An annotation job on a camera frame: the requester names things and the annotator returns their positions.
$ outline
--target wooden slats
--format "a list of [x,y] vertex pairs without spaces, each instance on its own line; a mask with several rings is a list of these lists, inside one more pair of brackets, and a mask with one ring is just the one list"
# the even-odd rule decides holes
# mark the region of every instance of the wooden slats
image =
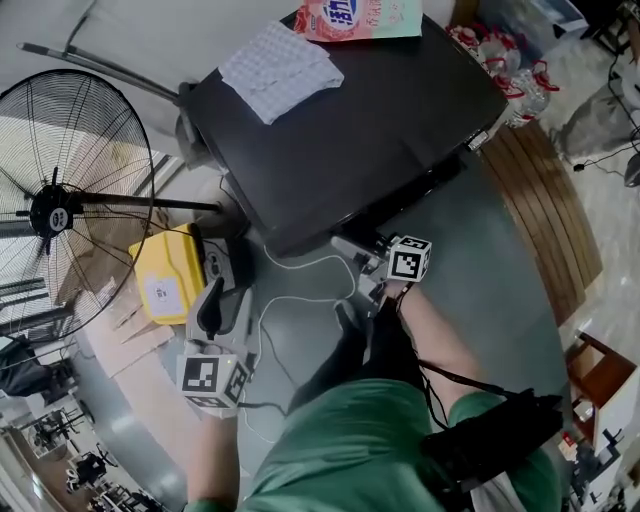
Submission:
[[503,127],[481,150],[485,168],[542,277],[556,322],[585,300],[602,262],[575,189],[537,122]]

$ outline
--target bottle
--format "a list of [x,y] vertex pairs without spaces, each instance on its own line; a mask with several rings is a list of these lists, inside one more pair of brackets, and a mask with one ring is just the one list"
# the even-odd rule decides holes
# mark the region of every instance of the bottle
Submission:
[[551,93],[560,90],[550,84],[547,63],[542,60],[535,61],[533,69],[518,71],[511,80],[511,85],[524,93],[510,100],[514,102],[514,113],[507,125],[512,128],[519,128],[535,119],[549,105]]
[[484,58],[484,63],[491,76],[506,75],[513,77],[518,69],[522,56],[518,50],[516,39],[505,32],[494,28],[493,33],[485,33],[484,39],[478,47],[478,53]]
[[525,92],[517,87],[507,75],[499,74],[493,77],[494,83],[500,88],[505,98],[509,101],[524,98]]
[[473,58],[478,58],[478,46],[480,41],[476,37],[476,33],[470,27],[457,25],[455,27],[447,27],[447,34],[454,39],[460,46],[467,50]]

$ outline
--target gray floor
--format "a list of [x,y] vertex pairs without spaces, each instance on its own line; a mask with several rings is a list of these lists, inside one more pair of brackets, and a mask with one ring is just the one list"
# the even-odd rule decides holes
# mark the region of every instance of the gray floor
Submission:
[[[478,160],[470,156],[467,163],[469,168],[459,177],[396,217],[383,231],[433,242],[431,268],[421,286],[477,354],[489,381],[512,390],[534,387],[538,393],[558,393],[566,385],[566,370],[534,262]],[[279,295],[338,298],[349,292],[350,280],[339,262],[283,270],[266,259],[257,237],[251,238],[258,275],[256,311]],[[286,263],[308,262],[330,253],[325,247]],[[326,359],[340,332],[331,304],[292,301],[274,304],[264,327],[297,383],[308,379]],[[253,331],[250,348],[257,347]],[[293,386],[275,362],[266,337],[263,342],[263,360],[247,400],[285,406]],[[179,342],[161,349],[171,375],[181,350]],[[94,411],[99,436],[140,485],[171,509],[179,509],[184,502],[183,475],[132,418],[117,385],[106,379],[98,363],[83,358],[76,362],[83,377],[81,396]],[[249,421],[270,440],[277,439],[282,428],[282,419],[267,409],[249,412]],[[249,474],[255,473],[271,447],[244,424],[239,446],[243,469]],[[243,478],[244,492],[249,484],[250,478]]]

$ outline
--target yellow box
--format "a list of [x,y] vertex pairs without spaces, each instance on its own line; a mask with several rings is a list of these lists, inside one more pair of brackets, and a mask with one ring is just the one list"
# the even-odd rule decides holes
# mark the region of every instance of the yellow box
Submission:
[[[196,232],[193,224],[184,224],[144,242],[135,265],[136,279],[144,309],[158,324],[186,324],[189,308],[205,288]],[[129,247],[133,258],[140,245]]]

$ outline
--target white cable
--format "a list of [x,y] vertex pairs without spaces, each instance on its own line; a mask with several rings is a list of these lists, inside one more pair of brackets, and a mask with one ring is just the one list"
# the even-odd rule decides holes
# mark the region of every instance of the white cable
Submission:
[[[269,260],[271,261],[271,263],[273,263],[274,265],[276,265],[277,267],[283,268],[285,270],[300,270],[302,268],[307,268],[307,267],[311,267],[313,265],[317,265],[318,263],[322,263],[323,261],[328,261],[328,260],[339,260],[347,269],[347,272],[349,273],[349,277],[351,278],[351,292],[346,296],[343,297],[341,299],[309,299],[307,297],[297,297],[295,295],[281,295],[279,297],[274,297],[272,298],[267,305],[264,307],[264,309],[262,310],[262,314],[260,315],[260,318],[258,319],[258,357],[256,358],[256,362],[255,365],[253,367],[253,373],[256,372],[256,370],[258,369],[258,364],[260,363],[260,360],[262,359],[262,321],[264,320],[265,315],[267,314],[267,311],[269,310],[269,307],[274,304],[275,302],[279,301],[279,300],[297,300],[300,302],[308,302],[308,303],[315,303],[315,304],[326,304],[326,303],[335,303],[338,302],[340,300],[346,300],[346,299],[350,299],[351,297],[353,297],[356,294],[356,291],[358,290],[357,286],[356,286],[356,278],[353,275],[353,272],[351,272],[351,269],[349,268],[349,265],[347,264],[347,262],[344,260],[344,258],[342,258],[341,256],[338,256],[336,254],[332,254],[331,256],[325,256],[323,258],[317,259],[315,261],[309,262],[309,263],[303,263],[302,265],[283,265],[282,263],[279,263],[278,261],[274,260],[271,255],[269,254],[269,252],[267,251],[267,246],[264,246],[264,253],[267,255],[267,258],[269,258]],[[246,401],[246,390],[242,390],[242,401]],[[255,435],[257,435],[260,439],[262,439],[263,441],[269,443],[269,444],[275,444],[275,441],[271,441],[270,439],[267,439],[266,437],[262,436],[260,434],[260,432],[258,432],[256,429],[254,429],[250,424],[249,424],[249,414],[247,413],[247,409],[244,409],[244,424],[247,426],[247,428],[253,432]]]
[[[247,390],[243,389],[242,390],[242,401],[246,402],[247,401]],[[272,441],[271,439],[267,439],[266,437],[264,437],[260,432],[258,432],[255,428],[253,428],[251,425],[249,425],[249,413],[247,412],[247,408],[243,407],[242,408],[242,412],[244,412],[244,424],[247,426],[247,428],[253,432],[255,435],[257,435],[260,439],[262,439],[265,443],[269,443],[269,444],[276,444],[275,441]]]

